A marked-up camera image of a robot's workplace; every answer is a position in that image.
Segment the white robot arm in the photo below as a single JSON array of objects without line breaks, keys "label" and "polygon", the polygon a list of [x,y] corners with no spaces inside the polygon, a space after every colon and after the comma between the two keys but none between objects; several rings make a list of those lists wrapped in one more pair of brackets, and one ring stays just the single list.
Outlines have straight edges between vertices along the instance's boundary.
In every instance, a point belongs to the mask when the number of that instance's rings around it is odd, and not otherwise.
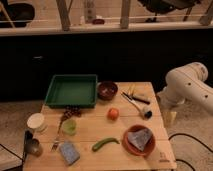
[{"label": "white robot arm", "polygon": [[191,100],[213,114],[213,88],[205,84],[207,78],[208,69],[200,62],[174,68],[166,74],[166,86],[157,93],[166,127],[174,123],[177,115],[174,108],[185,100]]}]

